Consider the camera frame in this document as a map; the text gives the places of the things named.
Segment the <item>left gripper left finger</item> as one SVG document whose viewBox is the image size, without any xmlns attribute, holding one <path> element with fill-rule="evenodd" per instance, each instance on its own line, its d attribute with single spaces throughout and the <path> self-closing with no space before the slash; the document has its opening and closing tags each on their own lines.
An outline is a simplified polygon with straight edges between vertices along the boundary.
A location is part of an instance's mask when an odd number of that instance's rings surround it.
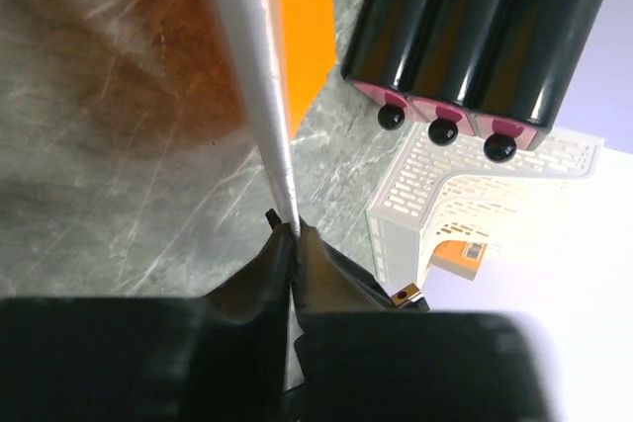
<svg viewBox="0 0 633 422">
<path fill-rule="evenodd" d="M 202 296 L 3 299 L 2 419 L 280 419 L 294 251 L 280 224 Z"/>
</svg>

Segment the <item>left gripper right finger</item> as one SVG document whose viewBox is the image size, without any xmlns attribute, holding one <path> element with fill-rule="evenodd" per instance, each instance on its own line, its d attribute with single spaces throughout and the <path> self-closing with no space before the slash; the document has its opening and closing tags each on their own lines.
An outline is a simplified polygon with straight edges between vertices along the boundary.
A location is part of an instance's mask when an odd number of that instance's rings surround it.
<svg viewBox="0 0 633 422">
<path fill-rule="evenodd" d="M 386 309 L 307 224 L 295 302 L 305 421 L 552 421 L 526 332 L 489 312 Z"/>
</svg>

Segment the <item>orange book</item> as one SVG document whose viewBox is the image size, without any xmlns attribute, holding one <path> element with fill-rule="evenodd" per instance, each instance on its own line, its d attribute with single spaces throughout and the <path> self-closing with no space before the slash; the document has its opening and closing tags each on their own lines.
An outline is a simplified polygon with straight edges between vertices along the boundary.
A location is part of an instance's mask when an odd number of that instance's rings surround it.
<svg viewBox="0 0 633 422">
<path fill-rule="evenodd" d="M 438 244 L 429 259 L 431 266 L 473 281 L 481 267 L 487 245 L 448 240 Z"/>
</svg>

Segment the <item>pink drawer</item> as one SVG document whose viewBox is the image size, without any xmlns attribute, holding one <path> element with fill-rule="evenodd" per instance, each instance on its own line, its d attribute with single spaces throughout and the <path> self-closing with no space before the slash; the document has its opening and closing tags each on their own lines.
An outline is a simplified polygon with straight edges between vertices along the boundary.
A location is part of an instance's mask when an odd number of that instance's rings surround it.
<svg viewBox="0 0 633 422">
<path fill-rule="evenodd" d="M 406 99 L 399 93 L 382 86 L 353 81 L 352 85 L 379 106 L 377 120 L 381 128 L 396 130 L 406 119 Z"/>
<path fill-rule="evenodd" d="M 517 151 L 528 150 L 538 136 L 534 127 L 507 118 L 475 115 L 475 122 L 484 140 L 484 154 L 493 163 L 505 163 Z"/>
<path fill-rule="evenodd" d="M 408 100 L 429 122 L 427 134 L 433 144 L 447 146 L 459 135 L 476 135 L 464 108 L 417 96 L 409 96 Z"/>
</svg>

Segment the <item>pink top drawer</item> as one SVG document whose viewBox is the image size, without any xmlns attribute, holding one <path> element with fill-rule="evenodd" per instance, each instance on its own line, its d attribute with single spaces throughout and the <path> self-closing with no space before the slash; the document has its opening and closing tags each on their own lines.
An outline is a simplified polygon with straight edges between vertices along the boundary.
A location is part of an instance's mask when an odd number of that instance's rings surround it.
<svg viewBox="0 0 633 422">
<path fill-rule="evenodd" d="M 406 119 L 406 99 L 399 93 L 382 86 L 353 81 L 352 85 L 379 106 L 377 120 L 381 128 L 396 130 Z"/>
</svg>

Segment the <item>pink bottom drawer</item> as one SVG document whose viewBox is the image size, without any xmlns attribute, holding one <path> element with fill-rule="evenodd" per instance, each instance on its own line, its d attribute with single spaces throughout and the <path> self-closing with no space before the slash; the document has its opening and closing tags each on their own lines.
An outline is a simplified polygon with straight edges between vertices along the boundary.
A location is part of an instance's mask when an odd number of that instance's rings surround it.
<svg viewBox="0 0 633 422">
<path fill-rule="evenodd" d="M 493 163 L 505 163 L 517 151 L 528 150 L 538 136 L 534 127 L 507 118 L 475 115 L 475 122 L 484 140 L 484 154 Z"/>
</svg>

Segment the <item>black drawer organizer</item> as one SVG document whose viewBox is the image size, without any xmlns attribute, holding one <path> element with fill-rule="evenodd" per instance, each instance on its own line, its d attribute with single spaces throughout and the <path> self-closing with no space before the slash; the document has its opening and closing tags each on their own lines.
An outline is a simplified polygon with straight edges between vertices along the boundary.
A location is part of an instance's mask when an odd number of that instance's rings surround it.
<svg viewBox="0 0 633 422">
<path fill-rule="evenodd" d="M 342 78 L 551 132 L 603 0 L 363 0 Z"/>
</svg>

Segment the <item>orange folder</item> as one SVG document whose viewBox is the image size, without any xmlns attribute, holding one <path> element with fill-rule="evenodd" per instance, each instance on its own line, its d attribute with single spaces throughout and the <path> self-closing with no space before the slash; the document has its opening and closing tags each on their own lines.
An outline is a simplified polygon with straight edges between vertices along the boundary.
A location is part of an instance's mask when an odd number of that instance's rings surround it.
<svg viewBox="0 0 633 422">
<path fill-rule="evenodd" d="M 333 0 L 214 0 L 280 217 L 301 232 L 291 141 L 336 62 Z"/>
</svg>

